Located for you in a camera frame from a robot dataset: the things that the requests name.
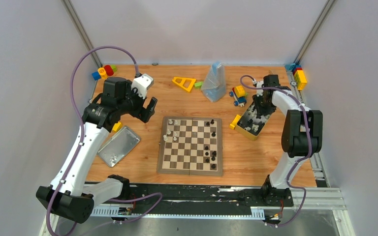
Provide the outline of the brown wooden block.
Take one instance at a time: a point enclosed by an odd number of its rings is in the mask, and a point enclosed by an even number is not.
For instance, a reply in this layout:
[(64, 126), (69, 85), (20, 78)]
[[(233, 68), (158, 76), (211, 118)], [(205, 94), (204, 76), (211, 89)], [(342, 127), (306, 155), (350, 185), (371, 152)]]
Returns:
[(278, 72), (276, 70), (269, 70), (268, 71), (269, 75), (279, 75)]

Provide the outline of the wooden chess board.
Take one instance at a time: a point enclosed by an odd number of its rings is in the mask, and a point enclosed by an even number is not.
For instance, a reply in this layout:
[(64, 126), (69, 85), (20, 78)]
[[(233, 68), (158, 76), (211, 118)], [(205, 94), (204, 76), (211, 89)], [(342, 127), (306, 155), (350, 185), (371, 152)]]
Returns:
[(223, 175), (222, 119), (166, 116), (162, 120), (157, 172)]

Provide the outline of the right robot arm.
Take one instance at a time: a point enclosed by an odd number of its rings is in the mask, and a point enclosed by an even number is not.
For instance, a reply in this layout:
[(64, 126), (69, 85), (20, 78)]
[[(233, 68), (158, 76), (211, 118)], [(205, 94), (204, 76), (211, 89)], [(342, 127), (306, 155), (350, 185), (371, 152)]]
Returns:
[(280, 109), (285, 116), (281, 145), (283, 154), (275, 170), (266, 178), (261, 198), (267, 205), (287, 199), (291, 180), (302, 163), (322, 147), (322, 120), (319, 110), (301, 103), (288, 87), (281, 86), (277, 75), (267, 75), (253, 87), (257, 95), (254, 106), (264, 116)]

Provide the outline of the yellow arch block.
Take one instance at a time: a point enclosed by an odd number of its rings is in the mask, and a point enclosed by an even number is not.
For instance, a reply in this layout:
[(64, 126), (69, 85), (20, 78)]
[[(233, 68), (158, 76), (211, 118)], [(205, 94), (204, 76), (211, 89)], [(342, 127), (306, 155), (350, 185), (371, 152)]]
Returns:
[(237, 126), (237, 123), (240, 120), (240, 118), (241, 118), (241, 115), (237, 114), (236, 117), (233, 119), (233, 121), (229, 125), (230, 129), (232, 129), (232, 130), (235, 129), (235, 127)]

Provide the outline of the yellow tin with chess pieces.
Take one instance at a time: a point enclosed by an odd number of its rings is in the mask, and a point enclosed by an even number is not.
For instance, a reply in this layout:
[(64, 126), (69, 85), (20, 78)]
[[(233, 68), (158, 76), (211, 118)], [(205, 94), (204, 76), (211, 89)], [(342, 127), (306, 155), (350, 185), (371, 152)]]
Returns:
[(252, 103), (246, 111), (236, 118), (234, 130), (251, 141), (255, 141), (265, 124), (268, 122), (270, 114), (263, 115)]

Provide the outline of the small yellow block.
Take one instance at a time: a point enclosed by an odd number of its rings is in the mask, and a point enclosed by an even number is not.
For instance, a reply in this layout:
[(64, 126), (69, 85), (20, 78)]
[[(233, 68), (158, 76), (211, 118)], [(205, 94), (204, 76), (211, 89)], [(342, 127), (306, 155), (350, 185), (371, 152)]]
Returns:
[(112, 128), (112, 131), (113, 132), (118, 132), (123, 126), (123, 123), (122, 122), (117, 122), (114, 124), (113, 128)]

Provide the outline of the yellow triangle block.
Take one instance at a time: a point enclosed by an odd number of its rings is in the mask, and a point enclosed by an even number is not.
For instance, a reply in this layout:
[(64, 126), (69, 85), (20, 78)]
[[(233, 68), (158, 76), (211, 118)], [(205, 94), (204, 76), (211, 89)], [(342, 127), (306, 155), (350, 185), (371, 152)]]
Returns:
[(196, 83), (196, 79), (186, 77), (173, 77), (172, 83), (180, 87), (184, 91), (190, 93), (194, 87), (194, 84)]

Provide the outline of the toy brick car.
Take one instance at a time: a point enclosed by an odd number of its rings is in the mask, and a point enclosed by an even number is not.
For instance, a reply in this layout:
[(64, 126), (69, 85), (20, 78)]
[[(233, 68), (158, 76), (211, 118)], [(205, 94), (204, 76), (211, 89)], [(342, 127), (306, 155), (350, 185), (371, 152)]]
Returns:
[(229, 96), (234, 98), (234, 106), (244, 107), (247, 102), (247, 93), (243, 86), (233, 87), (229, 92)]

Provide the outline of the stacked duplo bricks corner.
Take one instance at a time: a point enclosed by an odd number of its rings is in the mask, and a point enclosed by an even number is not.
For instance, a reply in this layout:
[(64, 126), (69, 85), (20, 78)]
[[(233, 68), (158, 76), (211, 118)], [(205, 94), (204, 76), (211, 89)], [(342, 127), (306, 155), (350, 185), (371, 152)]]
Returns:
[(307, 85), (307, 78), (305, 76), (305, 73), (303, 71), (302, 66), (296, 63), (286, 64), (285, 70), (288, 72), (291, 72), (294, 80), (296, 82), (296, 86), (298, 90), (303, 90)]

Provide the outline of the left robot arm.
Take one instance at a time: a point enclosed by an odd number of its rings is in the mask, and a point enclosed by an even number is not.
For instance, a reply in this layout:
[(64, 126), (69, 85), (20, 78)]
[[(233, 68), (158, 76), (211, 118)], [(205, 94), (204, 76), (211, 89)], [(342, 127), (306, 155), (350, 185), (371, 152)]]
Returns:
[(110, 200), (126, 203), (131, 197), (129, 180), (110, 175), (105, 181), (85, 187), (85, 180), (100, 147), (122, 115), (129, 114), (147, 123), (155, 113), (157, 99), (144, 102), (154, 79), (147, 74), (132, 81), (109, 77), (103, 91), (84, 109), (80, 129), (62, 168), (48, 187), (41, 186), (36, 197), (52, 214), (82, 224), (93, 209)]

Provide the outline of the silver tin lid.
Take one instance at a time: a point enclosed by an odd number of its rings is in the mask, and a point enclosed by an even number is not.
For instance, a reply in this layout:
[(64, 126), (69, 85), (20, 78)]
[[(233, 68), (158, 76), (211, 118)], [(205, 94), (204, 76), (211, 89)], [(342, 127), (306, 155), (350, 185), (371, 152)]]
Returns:
[(105, 142), (97, 155), (108, 167), (117, 165), (141, 141), (140, 136), (128, 126), (122, 127), (107, 142)]

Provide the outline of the colourful cylinder blocks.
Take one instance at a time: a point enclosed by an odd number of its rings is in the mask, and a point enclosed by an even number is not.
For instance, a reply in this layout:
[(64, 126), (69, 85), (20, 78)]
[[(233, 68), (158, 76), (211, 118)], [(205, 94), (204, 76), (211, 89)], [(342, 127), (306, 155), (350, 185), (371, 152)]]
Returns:
[(92, 78), (97, 81), (99, 79), (107, 79), (113, 76), (117, 72), (117, 67), (115, 65), (105, 65), (100, 67), (96, 72), (92, 73)]

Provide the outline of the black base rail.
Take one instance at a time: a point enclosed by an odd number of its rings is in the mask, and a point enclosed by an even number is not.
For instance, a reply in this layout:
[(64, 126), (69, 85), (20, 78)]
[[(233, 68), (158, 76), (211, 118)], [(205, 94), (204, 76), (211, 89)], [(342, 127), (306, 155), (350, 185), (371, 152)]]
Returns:
[(178, 215), (247, 215), (251, 207), (294, 205), (288, 189), (229, 185), (134, 183), (117, 199), (130, 200), (134, 213)]

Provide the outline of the green block by bag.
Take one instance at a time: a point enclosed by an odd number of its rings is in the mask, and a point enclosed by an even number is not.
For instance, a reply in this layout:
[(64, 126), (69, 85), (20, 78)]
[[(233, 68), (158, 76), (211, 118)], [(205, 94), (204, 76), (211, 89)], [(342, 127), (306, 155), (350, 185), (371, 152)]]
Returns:
[(200, 82), (196, 82), (196, 83), (194, 84), (194, 87), (195, 87), (196, 89), (200, 89), (200, 88), (202, 87), (202, 85), (203, 85), (203, 82), (200, 81)]

